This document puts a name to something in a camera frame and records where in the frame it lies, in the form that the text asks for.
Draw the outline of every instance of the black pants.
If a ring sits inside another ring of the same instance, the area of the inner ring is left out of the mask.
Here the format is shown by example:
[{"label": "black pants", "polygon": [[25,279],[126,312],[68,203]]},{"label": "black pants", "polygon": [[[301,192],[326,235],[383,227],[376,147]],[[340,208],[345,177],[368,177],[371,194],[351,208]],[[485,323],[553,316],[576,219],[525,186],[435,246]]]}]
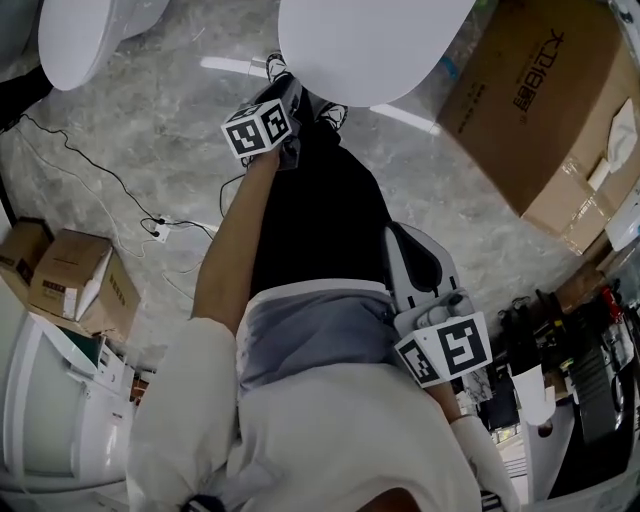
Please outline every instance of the black pants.
[{"label": "black pants", "polygon": [[383,283],[382,232],[391,218],[376,179],[340,147],[327,121],[314,122],[306,92],[296,118],[299,166],[279,171],[273,182],[251,297],[312,279]]}]

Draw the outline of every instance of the shoe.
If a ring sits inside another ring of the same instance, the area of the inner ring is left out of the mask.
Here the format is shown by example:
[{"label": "shoe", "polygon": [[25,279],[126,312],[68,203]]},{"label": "shoe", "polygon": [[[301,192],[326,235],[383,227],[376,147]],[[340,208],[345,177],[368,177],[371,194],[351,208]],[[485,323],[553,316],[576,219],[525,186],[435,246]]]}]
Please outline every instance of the shoe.
[{"label": "shoe", "polygon": [[336,103],[329,103],[322,109],[322,112],[320,112],[318,121],[324,119],[329,122],[335,131],[338,131],[347,120],[348,113],[348,107],[337,105]]},{"label": "shoe", "polygon": [[287,70],[287,63],[280,52],[275,52],[267,57],[267,78],[269,83],[275,82],[278,78],[290,75]]}]

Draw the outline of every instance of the white label on box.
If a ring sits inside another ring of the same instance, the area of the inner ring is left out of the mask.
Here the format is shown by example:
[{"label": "white label on box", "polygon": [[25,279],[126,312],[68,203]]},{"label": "white label on box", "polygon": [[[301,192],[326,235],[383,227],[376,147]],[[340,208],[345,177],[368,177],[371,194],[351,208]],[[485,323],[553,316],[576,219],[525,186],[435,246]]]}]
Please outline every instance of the white label on box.
[{"label": "white label on box", "polygon": [[67,320],[74,320],[76,315],[76,298],[78,290],[75,288],[67,288],[64,291],[64,305],[62,307],[62,316]]},{"label": "white label on box", "polygon": [[395,349],[422,388],[461,377],[492,361],[481,312],[413,331]]}]

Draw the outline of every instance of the small cardboard box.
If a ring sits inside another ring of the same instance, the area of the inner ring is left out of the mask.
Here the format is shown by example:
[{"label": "small cardboard box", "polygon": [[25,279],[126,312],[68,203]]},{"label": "small cardboard box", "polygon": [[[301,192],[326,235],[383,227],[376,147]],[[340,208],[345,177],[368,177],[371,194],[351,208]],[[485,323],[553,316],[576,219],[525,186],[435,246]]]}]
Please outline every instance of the small cardboard box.
[{"label": "small cardboard box", "polygon": [[44,221],[20,219],[0,245],[0,276],[23,304],[29,302],[33,272],[52,241]]},{"label": "small cardboard box", "polygon": [[140,296],[106,238],[64,230],[35,270],[30,309],[83,336],[124,342]]},{"label": "small cardboard box", "polygon": [[611,122],[640,78],[606,5],[504,0],[438,122],[522,218],[583,253],[640,176],[640,144],[598,191]]}]

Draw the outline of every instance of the gray floor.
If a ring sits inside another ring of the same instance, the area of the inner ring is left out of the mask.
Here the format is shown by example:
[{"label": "gray floor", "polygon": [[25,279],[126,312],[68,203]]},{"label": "gray floor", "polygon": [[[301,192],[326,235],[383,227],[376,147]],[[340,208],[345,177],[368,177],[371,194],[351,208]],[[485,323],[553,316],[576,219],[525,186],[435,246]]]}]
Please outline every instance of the gray floor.
[{"label": "gray floor", "polygon": [[[201,64],[206,57],[253,60],[252,70],[258,71],[259,60],[277,48],[277,8],[275,0],[171,0],[160,23],[123,42],[90,83],[54,91],[29,113],[47,127],[67,130],[74,146],[117,172],[149,211],[217,226],[220,186],[242,171],[220,124],[266,82]],[[476,8],[447,51],[458,66],[489,15],[489,8]],[[23,61],[10,74],[27,66]],[[344,145],[378,179],[392,217],[429,233],[451,252],[462,284],[495,323],[497,311],[512,298],[536,287],[551,290],[580,261],[519,220],[437,126],[427,131],[453,81],[439,65],[394,102],[419,116],[425,129],[352,109]],[[201,261],[209,239],[189,229],[172,233],[164,245],[142,246],[149,238],[139,225],[142,214],[113,178],[65,150],[61,135],[40,132],[27,120],[17,128],[0,137],[0,172],[13,204],[21,214],[45,217],[54,229],[114,239],[117,229],[125,248],[120,252],[142,295],[129,346],[141,362],[154,365],[191,307],[167,279],[192,295],[197,272],[184,272]]]}]

